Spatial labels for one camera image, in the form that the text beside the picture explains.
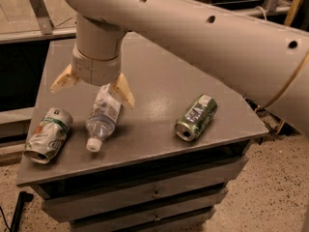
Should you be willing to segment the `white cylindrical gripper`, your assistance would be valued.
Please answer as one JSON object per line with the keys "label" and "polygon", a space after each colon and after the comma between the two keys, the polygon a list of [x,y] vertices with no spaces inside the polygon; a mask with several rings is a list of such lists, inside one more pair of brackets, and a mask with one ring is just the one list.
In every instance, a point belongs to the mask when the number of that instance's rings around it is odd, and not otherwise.
{"label": "white cylindrical gripper", "polygon": [[50,92],[55,94],[62,89],[74,86],[79,78],[96,86],[110,84],[109,94],[124,108],[133,109],[134,96],[125,75],[121,72],[121,56],[111,60],[95,60],[82,54],[77,45],[72,51],[71,65],[68,65],[55,79]]}

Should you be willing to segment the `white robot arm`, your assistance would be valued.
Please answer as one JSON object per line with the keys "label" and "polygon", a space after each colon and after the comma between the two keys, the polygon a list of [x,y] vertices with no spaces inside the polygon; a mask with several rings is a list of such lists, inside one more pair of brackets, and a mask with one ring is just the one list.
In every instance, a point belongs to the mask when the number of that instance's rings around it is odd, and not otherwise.
{"label": "white robot arm", "polygon": [[113,82],[133,31],[309,135],[307,33],[194,0],[65,1],[77,19],[71,69],[83,81]]}

